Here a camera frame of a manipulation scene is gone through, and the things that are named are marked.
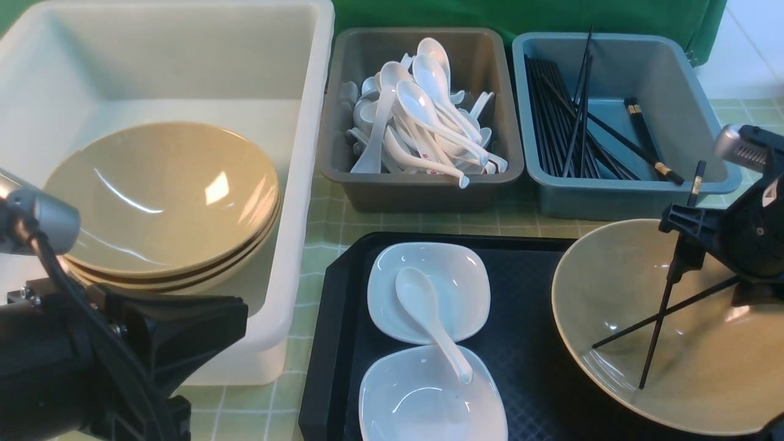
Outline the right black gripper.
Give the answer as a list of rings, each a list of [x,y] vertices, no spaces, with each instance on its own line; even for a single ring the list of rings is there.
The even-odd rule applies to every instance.
[[[782,135],[759,126],[742,126],[740,133],[767,148],[764,172],[729,208],[671,204],[664,209],[659,231],[677,232],[666,280],[675,284],[684,274],[703,269],[708,256],[723,274],[732,274],[722,248],[742,279],[734,307],[782,304]]]

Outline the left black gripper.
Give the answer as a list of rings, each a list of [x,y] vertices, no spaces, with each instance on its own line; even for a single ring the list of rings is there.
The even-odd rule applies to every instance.
[[[96,313],[151,377],[190,440],[191,404],[176,389],[246,334],[249,307],[235,296],[179,296],[97,283],[82,288]],[[7,294],[2,307],[2,439],[48,440],[79,431],[101,440],[159,440],[153,421],[124,399],[83,325],[69,322],[48,279]]]

